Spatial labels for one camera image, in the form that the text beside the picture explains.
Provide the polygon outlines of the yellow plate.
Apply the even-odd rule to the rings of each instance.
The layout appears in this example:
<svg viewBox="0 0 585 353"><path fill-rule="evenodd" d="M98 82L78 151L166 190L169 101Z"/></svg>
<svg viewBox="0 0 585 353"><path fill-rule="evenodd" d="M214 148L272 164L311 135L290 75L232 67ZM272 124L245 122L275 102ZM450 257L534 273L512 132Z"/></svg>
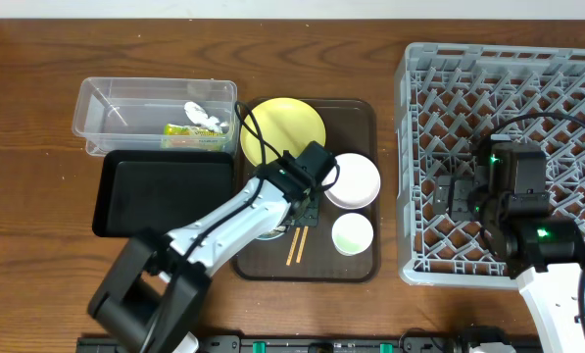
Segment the yellow plate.
<svg viewBox="0 0 585 353"><path fill-rule="evenodd" d="M326 128L317 110L299 99L278 97L249 108L242 102L234 104L238 117L243 118L240 145L245 158L253 166L263 162L261 143L254 135L257 128L253 114L265 141L266 163L272 162L285 150L298 157L312 141L325 146Z"/></svg>

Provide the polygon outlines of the light blue bowl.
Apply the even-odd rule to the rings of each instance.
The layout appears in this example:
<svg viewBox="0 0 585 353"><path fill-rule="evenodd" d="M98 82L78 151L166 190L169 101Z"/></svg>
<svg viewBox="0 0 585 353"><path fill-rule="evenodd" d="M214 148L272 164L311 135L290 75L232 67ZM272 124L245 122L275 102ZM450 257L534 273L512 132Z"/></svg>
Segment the light blue bowl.
<svg viewBox="0 0 585 353"><path fill-rule="evenodd" d="M279 238L288 231L288 227L280 226L269 232L263 233L257 237L258 240L269 241Z"/></svg>

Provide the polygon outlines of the white cup green inside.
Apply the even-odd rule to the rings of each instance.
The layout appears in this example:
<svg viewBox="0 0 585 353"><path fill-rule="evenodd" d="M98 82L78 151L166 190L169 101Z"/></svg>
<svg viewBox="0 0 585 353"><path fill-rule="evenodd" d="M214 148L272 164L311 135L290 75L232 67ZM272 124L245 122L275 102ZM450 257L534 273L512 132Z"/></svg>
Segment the white cup green inside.
<svg viewBox="0 0 585 353"><path fill-rule="evenodd" d="M366 251L374 239L374 230L369 219L358 213L340 216L331 230L332 242L337 252L344 256L355 256Z"/></svg>

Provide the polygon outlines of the white tissue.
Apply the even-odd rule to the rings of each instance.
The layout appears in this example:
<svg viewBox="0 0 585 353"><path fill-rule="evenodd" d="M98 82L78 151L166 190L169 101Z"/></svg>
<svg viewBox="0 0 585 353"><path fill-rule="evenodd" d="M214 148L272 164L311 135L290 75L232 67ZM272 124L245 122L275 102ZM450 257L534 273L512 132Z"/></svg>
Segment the white tissue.
<svg viewBox="0 0 585 353"><path fill-rule="evenodd" d="M183 109L187 118L197 126L214 133L227 133L229 131L228 123L221 122L215 116L209 116L204 108L193 101L187 101Z"/></svg>

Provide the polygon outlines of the green snack wrapper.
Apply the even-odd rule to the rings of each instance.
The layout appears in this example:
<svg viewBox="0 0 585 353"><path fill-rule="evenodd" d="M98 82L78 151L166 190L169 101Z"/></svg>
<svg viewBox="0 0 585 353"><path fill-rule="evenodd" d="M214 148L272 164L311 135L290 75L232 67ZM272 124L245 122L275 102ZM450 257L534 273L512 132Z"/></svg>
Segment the green snack wrapper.
<svg viewBox="0 0 585 353"><path fill-rule="evenodd" d="M221 132L214 132L200 126L167 124L164 128L161 147L220 151L225 142L225 134Z"/></svg>

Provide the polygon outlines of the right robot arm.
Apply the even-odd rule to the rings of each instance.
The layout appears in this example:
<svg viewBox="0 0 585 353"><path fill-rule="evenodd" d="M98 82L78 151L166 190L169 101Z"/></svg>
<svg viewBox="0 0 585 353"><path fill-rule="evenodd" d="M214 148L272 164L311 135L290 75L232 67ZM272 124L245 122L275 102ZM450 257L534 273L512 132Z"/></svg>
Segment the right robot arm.
<svg viewBox="0 0 585 353"><path fill-rule="evenodd" d="M545 152L494 134L473 153L473 176L437 178L434 213L479 223L485 246L516 281L544 351L585 352L585 242L574 220L550 209Z"/></svg>

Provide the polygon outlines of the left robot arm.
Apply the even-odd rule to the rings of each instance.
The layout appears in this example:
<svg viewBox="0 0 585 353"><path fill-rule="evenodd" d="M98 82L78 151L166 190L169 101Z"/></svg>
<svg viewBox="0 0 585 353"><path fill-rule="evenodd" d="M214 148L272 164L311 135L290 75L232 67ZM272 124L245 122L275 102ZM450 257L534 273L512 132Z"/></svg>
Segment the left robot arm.
<svg viewBox="0 0 585 353"><path fill-rule="evenodd" d="M300 215L335 156L313 141L258 165L244 188L194 223L132 236L92 296L88 315L128 352L195 352L196 324L214 273L257 237Z"/></svg>

